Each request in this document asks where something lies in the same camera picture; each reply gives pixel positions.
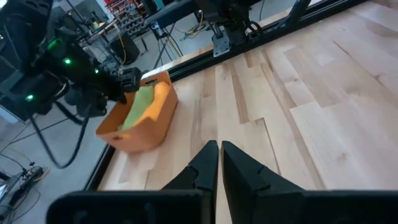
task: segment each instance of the cable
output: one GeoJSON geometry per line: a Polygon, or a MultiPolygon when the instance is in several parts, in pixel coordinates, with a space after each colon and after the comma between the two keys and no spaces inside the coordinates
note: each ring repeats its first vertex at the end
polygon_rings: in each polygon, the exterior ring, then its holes
{"type": "Polygon", "coordinates": [[[18,138],[18,136],[20,135],[20,134],[22,134],[24,131],[25,131],[25,129],[27,129],[27,127],[29,126],[30,124],[27,124],[27,125],[25,125],[25,127],[24,127],[24,129],[22,130],[22,131],[20,131],[20,133],[18,133],[11,141],[10,141],[10,143],[8,143],[6,146],[4,146],[1,150],[0,150],[0,154],[4,151],[4,150],[6,150],[7,149],[7,147],[9,146],[9,145],[11,145],[13,142],[14,142],[14,140],[16,139],[16,138],[18,138]]]}
{"type": "Polygon", "coordinates": [[[179,29],[177,29],[176,27],[174,27],[174,29],[175,29],[177,32],[180,32],[180,33],[186,34],[186,32],[180,31],[180,30],[179,30],[179,29]]]}
{"type": "MultiPolygon", "coordinates": [[[[41,130],[41,131],[45,131],[46,129],[51,128],[51,127],[54,127],[55,125],[60,124],[60,123],[62,123],[62,122],[64,122],[64,121],[67,121],[67,120],[69,120],[69,118],[65,118],[65,119],[63,119],[63,120],[57,121],[57,122],[55,122],[55,123],[53,123],[53,124],[51,124],[51,125],[48,125],[47,127],[42,128],[42,129],[40,129],[40,130],[41,130]]],[[[14,144],[15,142],[19,142],[19,141],[24,140],[24,139],[26,139],[26,138],[29,138],[29,137],[31,137],[32,135],[35,135],[35,134],[36,134],[36,133],[28,134],[27,136],[24,136],[24,137],[22,137],[22,138],[20,138],[20,139],[17,139],[17,140],[15,140],[15,141],[13,140],[10,144],[14,144]]]]}
{"type": "Polygon", "coordinates": [[[202,22],[203,22],[203,11],[201,11],[201,18],[200,18],[199,27],[198,27],[197,31],[194,32],[194,33],[192,34],[192,35],[193,35],[192,38],[195,38],[195,37],[198,35],[199,30],[201,30],[201,23],[202,23],[202,22]]]}
{"type": "Polygon", "coordinates": [[[31,161],[31,159],[29,159],[25,154],[23,154],[23,153],[21,153],[21,152],[15,150],[15,149],[13,149],[13,148],[11,148],[11,147],[9,147],[8,149],[10,149],[10,150],[12,150],[13,152],[15,152],[15,153],[17,153],[17,154],[19,154],[19,155],[25,157],[25,158],[29,161],[30,164],[33,163],[33,162],[31,161]]]}
{"type": "MultiPolygon", "coordinates": [[[[158,48],[158,50],[159,50],[159,53],[160,53],[160,45],[159,45],[159,41],[157,42],[157,48],[158,48]]],[[[162,57],[160,56],[160,62],[162,63],[162,66],[163,66],[163,59],[162,59],[162,57]]]]}
{"type": "Polygon", "coordinates": [[[172,40],[174,41],[175,45],[177,46],[178,50],[180,51],[181,55],[180,57],[184,56],[184,54],[182,53],[182,50],[180,48],[180,46],[178,46],[177,41],[175,41],[174,37],[172,36],[171,32],[169,32],[166,28],[164,29],[166,31],[166,33],[169,35],[169,37],[172,38],[172,40]]]}
{"type": "Polygon", "coordinates": [[[166,46],[167,46],[167,48],[169,48],[169,50],[170,50],[170,52],[171,52],[171,55],[173,55],[173,58],[177,59],[177,57],[176,57],[175,54],[174,54],[174,51],[172,50],[172,48],[171,48],[170,45],[169,45],[169,42],[167,41],[167,39],[165,40],[165,43],[167,43],[166,46]]]}
{"type": "Polygon", "coordinates": [[[34,179],[33,181],[37,182],[37,181],[43,179],[49,172],[50,172],[50,168],[47,167],[47,169],[43,172],[43,174],[40,177],[34,179]]]}
{"type": "Polygon", "coordinates": [[[180,52],[178,52],[178,50],[175,48],[173,42],[170,40],[169,37],[167,37],[167,41],[171,44],[171,46],[173,47],[174,51],[177,53],[178,57],[182,57],[180,52]]]}
{"type": "Polygon", "coordinates": [[[126,53],[126,48],[125,48],[125,46],[124,46],[124,43],[123,43],[122,37],[120,36],[120,32],[118,32],[118,36],[119,36],[120,43],[122,44],[122,47],[123,47],[123,54],[124,54],[123,62],[120,64],[119,71],[118,71],[118,72],[119,72],[119,74],[120,74],[120,72],[121,72],[121,68],[122,68],[122,66],[124,65],[124,63],[126,62],[126,59],[127,59],[127,53],[126,53]]]}
{"type": "Polygon", "coordinates": [[[259,22],[261,22],[261,14],[262,14],[262,9],[264,8],[264,2],[265,2],[266,0],[262,0],[262,3],[261,3],[261,9],[260,9],[260,14],[259,14],[259,22]]]}
{"type": "Polygon", "coordinates": [[[42,194],[33,187],[34,190],[36,190],[36,192],[39,194],[39,196],[37,197],[37,200],[35,201],[35,203],[28,209],[26,210],[26,212],[22,213],[21,215],[19,215],[17,218],[12,219],[11,223],[14,223],[16,220],[20,219],[21,217],[23,217],[24,215],[26,215],[28,212],[30,212],[32,210],[33,207],[35,207],[35,205],[37,204],[37,202],[39,202],[40,197],[42,196],[42,194]]]}
{"type": "Polygon", "coordinates": [[[73,121],[75,124],[82,125],[83,121],[75,117],[65,106],[63,106],[60,102],[55,101],[55,106],[71,121],[73,121]]]}
{"type": "Polygon", "coordinates": [[[0,156],[3,156],[3,157],[5,157],[5,158],[7,158],[7,159],[9,159],[9,160],[11,160],[11,161],[14,161],[14,162],[17,163],[20,167],[22,167],[22,170],[26,170],[25,167],[22,166],[22,165],[21,165],[18,161],[16,161],[15,159],[10,158],[10,157],[8,157],[8,156],[6,156],[6,155],[3,155],[3,154],[0,154],[0,156]]]}
{"type": "Polygon", "coordinates": [[[75,150],[74,150],[74,152],[73,152],[73,154],[72,154],[72,157],[71,157],[71,158],[68,160],[68,162],[67,162],[66,164],[64,164],[64,165],[61,165],[61,164],[55,159],[54,155],[52,154],[52,152],[51,152],[51,150],[50,150],[50,148],[49,148],[49,145],[48,145],[47,142],[45,141],[45,139],[44,139],[44,137],[43,137],[43,134],[42,134],[42,132],[40,131],[39,127],[37,126],[36,122],[34,121],[32,115],[31,115],[30,113],[27,112],[27,115],[28,115],[28,117],[29,117],[29,119],[30,119],[30,122],[32,123],[32,125],[33,125],[33,127],[34,127],[34,129],[35,129],[35,131],[36,131],[36,133],[37,133],[37,135],[39,136],[39,139],[40,139],[40,141],[42,142],[42,144],[43,144],[43,146],[44,146],[44,149],[46,150],[47,154],[49,155],[51,161],[52,161],[59,169],[64,169],[64,168],[68,167],[68,166],[69,166],[70,164],[72,164],[72,162],[76,159],[76,156],[77,156],[77,154],[78,154],[78,152],[79,152],[79,149],[80,149],[81,141],[83,140],[83,136],[84,136],[84,134],[85,134],[85,130],[86,130],[86,127],[87,127],[87,124],[88,124],[88,120],[89,120],[89,118],[90,118],[90,110],[91,110],[91,105],[88,105],[88,106],[87,106],[87,109],[86,109],[86,117],[85,117],[85,120],[84,120],[84,122],[83,122],[83,125],[81,126],[81,131],[80,131],[80,135],[79,135],[79,138],[78,138],[78,141],[77,141],[75,150]]]}
{"type": "MultiPolygon", "coordinates": [[[[160,43],[162,43],[162,44],[164,45],[164,47],[167,45],[167,42],[164,42],[164,43],[163,43],[162,39],[159,39],[159,40],[160,40],[160,43]]],[[[169,56],[169,59],[170,59],[170,61],[172,62],[173,59],[170,57],[170,54],[169,54],[169,52],[167,51],[166,47],[165,47],[164,50],[166,51],[167,56],[169,56]]]]}

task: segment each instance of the green led light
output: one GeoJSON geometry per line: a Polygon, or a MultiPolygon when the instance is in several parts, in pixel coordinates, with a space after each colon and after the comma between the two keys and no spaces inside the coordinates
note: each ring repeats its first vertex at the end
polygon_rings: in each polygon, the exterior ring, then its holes
{"type": "Polygon", "coordinates": [[[33,96],[33,95],[29,95],[29,96],[27,96],[27,97],[25,98],[25,100],[27,100],[27,101],[31,101],[31,100],[33,100],[33,98],[34,98],[34,96],[33,96]]]}
{"type": "Polygon", "coordinates": [[[72,63],[72,61],[69,58],[65,58],[63,62],[65,62],[65,64],[67,65],[70,65],[72,63]]]}

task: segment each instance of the gray floor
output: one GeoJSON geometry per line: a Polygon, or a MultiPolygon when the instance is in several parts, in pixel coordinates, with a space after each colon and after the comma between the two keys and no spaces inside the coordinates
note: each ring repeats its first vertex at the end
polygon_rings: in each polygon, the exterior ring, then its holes
{"type": "MultiPolygon", "coordinates": [[[[294,0],[266,0],[262,12],[262,19],[291,7],[293,2],[294,0]]],[[[252,11],[250,12],[252,20],[259,20],[260,7],[261,2],[252,7],[252,11]]],[[[178,21],[175,26],[178,30],[185,31],[195,24],[197,24],[197,21],[194,16],[191,15],[178,21]]],[[[179,41],[183,36],[182,33],[173,31],[172,35],[177,40],[182,52],[188,54],[211,44],[211,36],[213,34],[211,31],[203,31],[194,39],[187,39],[184,41],[179,41]]],[[[141,70],[152,70],[155,60],[159,55],[157,41],[151,33],[145,35],[143,38],[147,43],[149,51],[141,55],[132,66],[139,67],[141,70]]],[[[137,39],[136,42],[138,47],[143,50],[144,47],[141,41],[137,39]]],[[[166,54],[163,54],[162,58],[163,63],[170,61],[166,54]]],[[[69,107],[69,109],[73,113],[76,111],[73,107],[69,107]]],[[[49,174],[36,185],[36,190],[31,191],[25,202],[16,210],[16,217],[24,213],[35,203],[39,196],[38,192],[41,193],[40,200],[29,213],[16,220],[14,223],[45,223],[46,211],[56,198],[68,192],[81,190],[84,187],[87,178],[91,174],[91,171],[105,147],[105,143],[95,136],[95,130],[102,120],[103,118],[93,118],[90,120],[77,159],[70,167],[62,170],[57,169],[51,163],[35,131],[29,123],[7,124],[5,121],[0,120],[0,151],[4,149],[2,152],[3,154],[19,161],[23,166],[28,167],[29,162],[27,159],[14,151],[22,152],[32,161],[35,161],[36,165],[50,168],[49,174]]],[[[45,116],[38,116],[36,121],[40,128],[45,128],[43,134],[54,154],[60,162],[65,162],[72,154],[80,127],[69,120],[65,120],[65,116],[56,108],[53,108],[53,110],[45,116]]],[[[16,174],[21,171],[18,165],[3,157],[0,157],[0,169],[9,174],[16,174]]]]}

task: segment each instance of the yellow sponge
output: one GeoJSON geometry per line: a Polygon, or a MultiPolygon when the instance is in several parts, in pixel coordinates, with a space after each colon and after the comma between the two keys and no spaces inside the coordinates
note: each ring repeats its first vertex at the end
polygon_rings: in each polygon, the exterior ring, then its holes
{"type": "Polygon", "coordinates": [[[136,92],[134,102],[131,106],[131,110],[124,120],[120,130],[126,130],[135,125],[135,123],[144,114],[145,110],[152,104],[154,100],[154,87],[153,86],[142,86],[136,92]]]}

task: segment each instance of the sponge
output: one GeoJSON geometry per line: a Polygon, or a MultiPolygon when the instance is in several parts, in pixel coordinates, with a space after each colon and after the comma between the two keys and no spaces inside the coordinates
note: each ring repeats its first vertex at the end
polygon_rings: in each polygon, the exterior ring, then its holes
{"type": "Polygon", "coordinates": [[[152,104],[154,100],[154,87],[142,86],[136,92],[131,110],[124,120],[120,130],[126,130],[135,125],[139,118],[144,114],[145,110],[152,104]]]}

